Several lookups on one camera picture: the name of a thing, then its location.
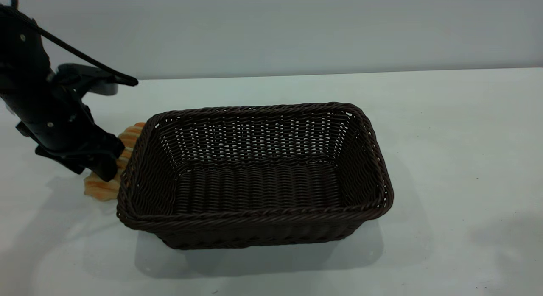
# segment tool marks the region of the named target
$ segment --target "gray wall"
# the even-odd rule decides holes
[[[21,0],[21,10],[141,79],[543,64],[543,0]],[[46,47],[54,65],[79,62]]]

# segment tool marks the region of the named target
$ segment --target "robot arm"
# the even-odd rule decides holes
[[[36,154],[80,174],[93,170],[103,180],[117,173],[122,142],[94,123],[81,98],[87,92],[114,95],[117,84],[138,81],[63,43],[16,9],[0,6],[0,97],[21,122],[16,128],[37,144]],[[97,66],[63,64],[55,73],[41,36]]]

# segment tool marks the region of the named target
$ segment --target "wicker basket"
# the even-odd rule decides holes
[[[243,248],[345,238],[393,197],[358,107],[216,107],[147,122],[117,216],[172,248]]]

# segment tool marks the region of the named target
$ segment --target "basket bottom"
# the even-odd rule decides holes
[[[174,214],[342,204],[332,163],[194,166],[178,178]]]
[[[362,222],[301,226],[262,226],[180,234],[157,234],[173,249],[246,248],[289,244],[324,243],[342,240],[360,227]]]

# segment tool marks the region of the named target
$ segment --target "basket rim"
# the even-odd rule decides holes
[[[394,190],[390,182],[390,177],[386,170],[386,165],[381,154],[378,142],[376,140],[375,132],[372,128],[371,122],[362,112],[362,110],[351,104],[351,103],[301,103],[293,105],[266,105],[266,106],[229,106],[229,107],[204,107],[202,109],[188,109],[188,110],[174,110],[167,111],[161,114],[156,114],[150,118],[143,130],[140,137],[136,141],[134,146],[134,151],[138,149],[143,150],[143,154],[146,153],[148,147],[147,142],[148,138],[154,132],[157,123],[163,121],[165,117],[171,116],[189,116],[190,113],[199,113],[205,112],[212,116],[231,114],[232,112],[237,112],[238,114],[250,114],[254,110],[258,111],[269,111],[270,114],[282,114],[292,112],[311,112],[312,109],[315,110],[348,110],[349,112],[356,114],[358,119],[363,120],[364,129],[359,130],[359,132],[365,137],[369,142],[373,143],[372,148],[372,159],[374,160],[374,167],[383,181],[383,190],[381,191],[382,195],[379,195],[374,201],[370,201],[366,204],[352,205],[348,207],[328,207],[328,208],[310,208],[307,207],[292,207],[288,209],[255,209],[255,210],[244,210],[244,211],[235,211],[235,212],[213,212],[213,213],[179,213],[175,215],[142,215],[135,211],[134,205],[130,198],[133,195],[132,190],[126,185],[127,181],[137,180],[139,170],[137,167],[134,168],[133,157],[131,157],[126,166],[126,170],[121,175],[120,190],[118,194],[118,205],[117,205],[117,216],[119,219],[125,223],[127,226],[136,229],[139,226],[138,223],[144,225],[144,223],[180,223],[182,222],[184,226],[201,226],[202,224],[208,224],[210,221],[217,224],[224,224],[224,222],[229,223],[254,223],[256,219],[266,219],[266,224],[270,222],[277,221],[278,223],[287,221],[292,223],[296,221],[297,218],[303,216],[304,220],[307,220],[307,217],[312,215],[315,221],[318,220],[331,220],[334,221],[366,221],[368,219],[378,218],[392,207],[394,200]],[[130,174],[130,170],[135,169],[133,174]]]

